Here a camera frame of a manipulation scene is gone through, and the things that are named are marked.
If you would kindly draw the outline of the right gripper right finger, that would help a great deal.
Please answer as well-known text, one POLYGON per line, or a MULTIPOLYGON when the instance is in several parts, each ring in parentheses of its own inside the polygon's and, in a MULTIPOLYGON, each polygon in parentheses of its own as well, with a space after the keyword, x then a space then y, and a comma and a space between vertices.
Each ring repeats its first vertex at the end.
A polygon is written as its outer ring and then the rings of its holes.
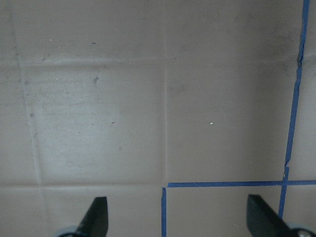
POLYGON ((260 195, 248 195, 246 225, 253 237, 314 237, 304 228, 290 228, 260 195))

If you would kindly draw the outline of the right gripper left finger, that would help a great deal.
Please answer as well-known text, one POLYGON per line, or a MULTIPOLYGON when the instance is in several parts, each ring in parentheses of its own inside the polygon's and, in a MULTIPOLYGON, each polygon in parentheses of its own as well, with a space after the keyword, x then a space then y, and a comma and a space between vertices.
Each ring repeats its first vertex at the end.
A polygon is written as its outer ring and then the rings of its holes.
POLYGON ((105 237, 108 232, 109 217, 107 197, 96 197, 79 226, 75 237, 105 237))

